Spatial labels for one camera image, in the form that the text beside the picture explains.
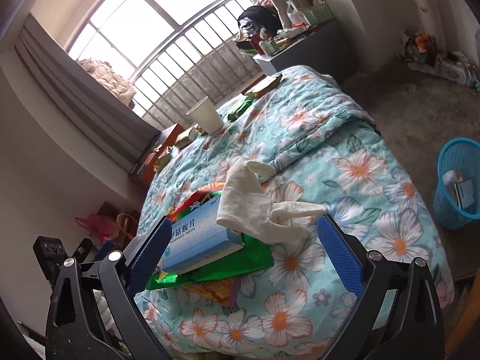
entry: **concrete floor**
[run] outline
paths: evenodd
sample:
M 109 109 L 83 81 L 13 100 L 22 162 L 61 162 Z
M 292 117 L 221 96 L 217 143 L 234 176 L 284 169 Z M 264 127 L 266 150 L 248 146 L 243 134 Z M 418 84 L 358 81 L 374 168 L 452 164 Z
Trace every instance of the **concrete floor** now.
M 432 213 L 436 164 L 443 145 L 454 137 L 480 142 L 480 95 L 447 79 L 412 71 L 399 60 L 370 76 L 342 84 L 377 123 L 397 160 L 410 174 Z M 454 279 L 480 267 L 479 222 L 440 232 Z

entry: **blue floral quilt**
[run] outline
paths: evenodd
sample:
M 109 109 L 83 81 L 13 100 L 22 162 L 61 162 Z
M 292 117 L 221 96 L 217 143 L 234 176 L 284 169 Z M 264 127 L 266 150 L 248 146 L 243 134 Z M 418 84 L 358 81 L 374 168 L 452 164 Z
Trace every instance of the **blue floral quilt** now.
M 237 97 L 219 109 L 225 126 L 201 136 L 154 178 L 142 210 L 145 233 L 197 188 L 224 181 L 242 155 L 270 164 L 261 180 L 277 201 L 326 203 L 344 232 L 390 260 L 429 264 L 442 307 L 454 289 L 435 225 L 408 173 L 374 121 L 330 76 L 308 67 L 283 71 L 279 86 L 238 120 L 227 121 Z M 309 218 L 296 221 L 311 237 L 271 245 L 274 265 L 244 276 L 234 307 L 222 307 L 183 287 L 144 291 L 135 302 L 167 349 L 218 351 L 251 358 L 321 355 L 348 315 L 347 292 Z M 385 323 L 386 298 L 377 323 Z

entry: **green wrapper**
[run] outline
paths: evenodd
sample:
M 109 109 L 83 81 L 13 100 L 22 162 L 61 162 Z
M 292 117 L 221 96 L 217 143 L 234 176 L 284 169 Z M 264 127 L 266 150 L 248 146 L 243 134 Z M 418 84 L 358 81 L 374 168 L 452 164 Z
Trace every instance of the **green wrapper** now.
M 167 274 L 161 279 L 159 274 L 153 274 L 146 289 L 157 290 L 202 281 L 227 279 L 273 265 L 274 261 L 268 245 L 246 234 L 242 234 L 242 239 L 244 243 L 242 249 L 193 271 L 181 275 Z

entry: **blue wastebasket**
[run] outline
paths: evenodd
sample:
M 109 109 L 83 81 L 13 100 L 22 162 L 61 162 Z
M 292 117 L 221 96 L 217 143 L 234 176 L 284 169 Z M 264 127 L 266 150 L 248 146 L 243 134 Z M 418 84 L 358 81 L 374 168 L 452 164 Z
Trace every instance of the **blue wastebasket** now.
M 476 202 L 466 211 L 460 209 L 447 192 L 442 176 L 449 170 L 459 171 L 464 180 L 474 179 Z M 445 144 L 437 163 L 438 184 L 433 198 L 433 213 L 440 226 L 456 230 L 480 219 L 480 145 L 468 138 L 455 138 Z

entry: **desk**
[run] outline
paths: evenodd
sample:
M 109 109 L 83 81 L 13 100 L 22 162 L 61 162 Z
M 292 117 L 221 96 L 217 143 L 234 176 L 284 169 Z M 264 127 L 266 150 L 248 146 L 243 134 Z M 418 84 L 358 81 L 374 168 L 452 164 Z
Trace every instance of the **desk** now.
M 320 24 L 320 30 L 297 40 L 273 56 L 253 57 L 267 76 L 296 65 L 306 65 L 329 74 L 337 83 L 357 70 L 357 56 L 335 20 Z

